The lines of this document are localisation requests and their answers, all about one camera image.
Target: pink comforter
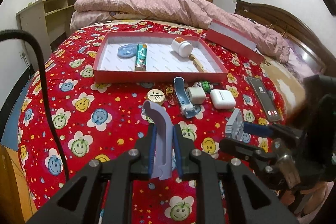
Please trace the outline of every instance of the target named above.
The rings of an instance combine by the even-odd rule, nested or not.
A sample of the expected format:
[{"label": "pink comforter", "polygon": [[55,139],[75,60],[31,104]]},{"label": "pink comforter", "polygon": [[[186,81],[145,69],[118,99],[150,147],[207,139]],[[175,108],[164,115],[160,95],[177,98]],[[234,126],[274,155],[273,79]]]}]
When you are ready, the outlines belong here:
[{"label": "pink comforter", "polygon": [[113,20],[110,12],[133,14],[135,18],[157,19],[207,29],[212,19],[248,35],[261,53],[285,63],[289,45],[274,30],[230,14],[206,0],[77,0],[71,20],[76,31],[97,21]]}]

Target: black cable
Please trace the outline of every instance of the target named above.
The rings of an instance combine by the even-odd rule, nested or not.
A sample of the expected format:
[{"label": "black cable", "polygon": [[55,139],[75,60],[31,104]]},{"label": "black cable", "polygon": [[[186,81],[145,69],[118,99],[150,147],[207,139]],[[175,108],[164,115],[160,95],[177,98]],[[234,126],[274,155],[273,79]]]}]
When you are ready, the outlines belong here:
[{"label": "black cable", "polygon": [[53,119],[51,118],[49,99],[48,99],[47,79],[45,75],[44,60],[43,60],[43,54],[42,54],[41,47],[38,41],[30,33],[22,31],[22,30],[0,31],[0,42],[8,40],[8,39],[20,39],[20,40],[26,41],[34,50],[34,53],[37,58],[37,64],[40,70],[41,89],[42,89],[43,104],[45,108],[45,115],[47,117],[47,121],[48,121],[51,134],[54,137],[56,146],[58,148],[58,152],[62,159],[64,173],[65,173],[65,181],[67,182],[69,180],[69,168],[68,168],[67,160],[64,155],[63,148],[56,134],[56,129],[54,127]]}]

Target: orange label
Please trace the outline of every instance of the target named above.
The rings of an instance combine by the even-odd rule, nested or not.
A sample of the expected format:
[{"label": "orange label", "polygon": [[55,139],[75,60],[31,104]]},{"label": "orange label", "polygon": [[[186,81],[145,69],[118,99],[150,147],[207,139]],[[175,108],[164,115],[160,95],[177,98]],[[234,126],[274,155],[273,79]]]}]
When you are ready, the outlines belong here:
[{"label": "orange label", "polygon": [[184,40],[182,37],[177,37],[177,38],[175,38],[175,41],[176,41],[177,43],[182,43],[182,42],[184,42],[185,40]]}]

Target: floral bedsheet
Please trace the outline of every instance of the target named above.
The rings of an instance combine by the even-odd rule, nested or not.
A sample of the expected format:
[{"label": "floral bedsheet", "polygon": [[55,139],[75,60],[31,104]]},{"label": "floral bedsheet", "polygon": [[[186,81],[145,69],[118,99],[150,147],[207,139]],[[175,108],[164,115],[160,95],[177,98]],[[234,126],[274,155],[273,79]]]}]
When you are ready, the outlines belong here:
[{"label": "floral bedsheet", "polygon": [[[95,56],[106,33],[116,31],[167,32],[203,38],[206,33],[182,25],[172,27],[168,23],[111,22],[80,29],[61,44],[46,62],[45,68],[51,114],[67,157],[70,177],[91,159],[113,160],[133,148],[136,140],[145,136],[149,125],[146,116],[141,114],[147,92],[152,88],[163,89],[167,85],[96,85],[92,69]],[[244,120],[268,124],[253,89],[246,82],[248,75],[263,80],[279,113],[284,115],[281,95],[259,66],[219,45],[208,44],[229,71],[223,83],[214,83],[215,88],[227,89],[232,93]],[[224,137],[230,111],[214,109],[209,94],[199,113],[192,119],[183,117],[178,105],[172,106],[166,101],[163,107],[172,122],[181,126],[184,137],[192,139],[198,149],[209,153],[214,159],[227,160],[227,155],[219,151],[218,144]],[[268,139],[249,134],[243,135],[243,141],[260,146],[265,151],[270,146]],[[33,78],[21,109],[18,143],[21,167],[36,207],[40,208],[63,187],[65,176],[63,163],[46,121],[39,72]],[[190,224],[196,221],[195,182],[181,181],[176,170],[168,180],[135,181],[133,195],[132,223]],[[222,198],[225,208],[224,192]]]}]

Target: lavender curved object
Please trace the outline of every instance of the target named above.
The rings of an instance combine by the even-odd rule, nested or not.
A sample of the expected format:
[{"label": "lavender curved object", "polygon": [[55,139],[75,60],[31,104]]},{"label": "lavender curved object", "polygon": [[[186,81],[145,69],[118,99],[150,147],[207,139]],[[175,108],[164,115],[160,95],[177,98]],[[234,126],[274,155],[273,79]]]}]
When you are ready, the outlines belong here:
[{"label": "lavender curved object", "polygon": [[168,113],[157,103],[146,100],[142,113],[151,118],[156,126],[155,160],[152,178],[165,180],[172,177],[173,124]]}]

